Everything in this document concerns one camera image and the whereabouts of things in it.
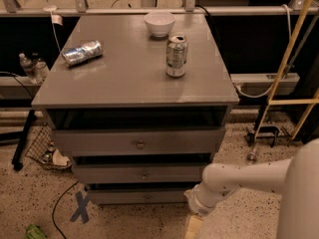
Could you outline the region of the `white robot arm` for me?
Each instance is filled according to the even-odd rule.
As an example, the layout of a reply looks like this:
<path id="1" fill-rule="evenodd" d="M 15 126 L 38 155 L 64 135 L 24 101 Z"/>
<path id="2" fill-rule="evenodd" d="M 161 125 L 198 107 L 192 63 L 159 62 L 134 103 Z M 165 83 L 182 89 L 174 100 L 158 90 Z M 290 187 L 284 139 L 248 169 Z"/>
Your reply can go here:
<path id="1" fill-rule="evenodd" d="M 281 196 L 276 239 L 319 239 L 319 139 L 284 160 L 247 166 L 212 163 L 184 195 L 193 214 L 206 216 L 240 188 Z"/>

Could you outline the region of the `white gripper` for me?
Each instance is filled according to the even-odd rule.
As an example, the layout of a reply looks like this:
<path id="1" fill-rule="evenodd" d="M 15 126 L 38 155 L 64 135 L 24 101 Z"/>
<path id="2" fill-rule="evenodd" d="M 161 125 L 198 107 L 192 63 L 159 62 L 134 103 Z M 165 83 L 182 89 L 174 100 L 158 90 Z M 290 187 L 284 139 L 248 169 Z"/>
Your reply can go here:
<path id="1" fill-rule="evenodd" d="M 193 189 L 187 190 L 184 196 L 189 210 L 195 215 L 188 216 L 183 239 L 194 239 L 203 223 L 199 216 L 210 214 L 219 202 L 226 200 L 236 191 L 236 188 L 221 191 L 210 190 L 203 182 L 197 184 Z"/>

